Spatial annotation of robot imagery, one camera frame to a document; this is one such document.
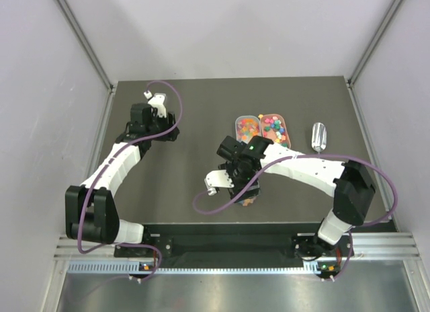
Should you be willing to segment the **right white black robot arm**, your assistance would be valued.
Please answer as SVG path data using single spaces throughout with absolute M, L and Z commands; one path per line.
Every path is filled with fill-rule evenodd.
M 359 161 L 307 157 L 262 136 L 248 143 L 227 136 L 217 154 L 225 162 L 205 177 L 209 195 L 226 188 L 233 202 L 253 199 L 260 193 L 257 174 L 262 171 L 302 182 L 333 198 L 315 236 L 296 244 L 298 255 L 305 258 L 335 251 L 344 233 L 364 224 L 376 193 L 371 175 Z

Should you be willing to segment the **clear plastic jar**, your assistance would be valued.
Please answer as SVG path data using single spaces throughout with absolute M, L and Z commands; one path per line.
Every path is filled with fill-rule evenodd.
M 252 203 L 254 203 L 254 201 L 256 201 L 257 197 L 261 194 L 260 191 L 258 190 L 251 190 L 251 191 L 246 191 L 243 194 L 239 195 L 235 195 L 235 204 L 239 204 L 241 206 L 249 206 Z

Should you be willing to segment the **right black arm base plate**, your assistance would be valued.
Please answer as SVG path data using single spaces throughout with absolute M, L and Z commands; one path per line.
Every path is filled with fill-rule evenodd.
M 295 235 L 291 238 L 292 247 L 298 258 L 346 258 L 351 249 L 348 236 L 344 235 L 335 245 L 330 245 L 316 235 Z

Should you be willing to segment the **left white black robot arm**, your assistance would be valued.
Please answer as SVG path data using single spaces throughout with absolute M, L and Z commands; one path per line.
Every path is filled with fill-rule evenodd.
M 148 254 L 152 239 L 144 234 L 143 225 L 119 218 L 114 197 L 153 141 L 175 141 L 178 134 L 173 112 L 162 115 L 158 106 L 132 105 L 124 132 L 102 164 L 84 182 L 65 192 L 67 237 L 98 244 L 129 243 L 136 255 Z

